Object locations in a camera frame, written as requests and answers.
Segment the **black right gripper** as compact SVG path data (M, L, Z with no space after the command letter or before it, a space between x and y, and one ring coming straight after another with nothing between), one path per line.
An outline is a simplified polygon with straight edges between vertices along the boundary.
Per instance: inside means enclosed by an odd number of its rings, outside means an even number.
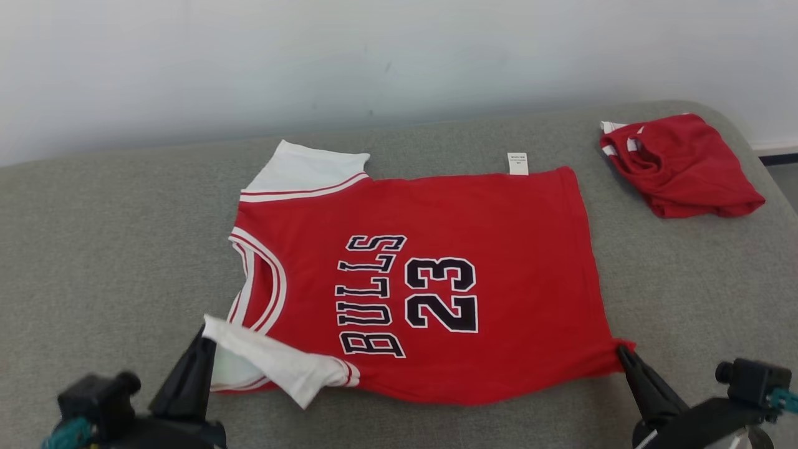
M633 449L705 449L774 416L772 407L735 400L707 400L689 408L629 347L618 346L617 356L641 414L641 422L633 431Z

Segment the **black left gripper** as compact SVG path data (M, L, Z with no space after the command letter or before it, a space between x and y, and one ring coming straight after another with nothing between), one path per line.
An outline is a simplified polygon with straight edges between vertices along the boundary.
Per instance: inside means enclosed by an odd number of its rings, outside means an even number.
M227 449L224 426L206 421L216 342L204 330L201 326L149 404L153 416L136 418L116 437L96 441L94 449Z

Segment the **red Bulls 23 jersey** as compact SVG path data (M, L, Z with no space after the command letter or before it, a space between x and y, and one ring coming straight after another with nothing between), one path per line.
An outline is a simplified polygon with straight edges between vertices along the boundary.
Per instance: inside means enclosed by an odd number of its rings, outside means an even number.
M376 180L369 158L283 140L242 190L211 390L484 405L622 371L570 168Z

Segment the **red shorts with white stripe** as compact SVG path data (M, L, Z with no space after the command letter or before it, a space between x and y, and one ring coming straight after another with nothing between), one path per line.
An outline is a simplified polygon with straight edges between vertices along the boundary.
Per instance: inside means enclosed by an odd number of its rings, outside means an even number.
M721 134L698 115L603 120L600 128L602 151L655 216L742 217L766 204Z

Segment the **white and black skirting board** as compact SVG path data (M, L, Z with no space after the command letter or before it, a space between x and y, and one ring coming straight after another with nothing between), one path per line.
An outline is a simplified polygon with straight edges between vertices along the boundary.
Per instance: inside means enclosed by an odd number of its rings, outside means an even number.
M755 146L752 150L764 166L798 164L798 146Z

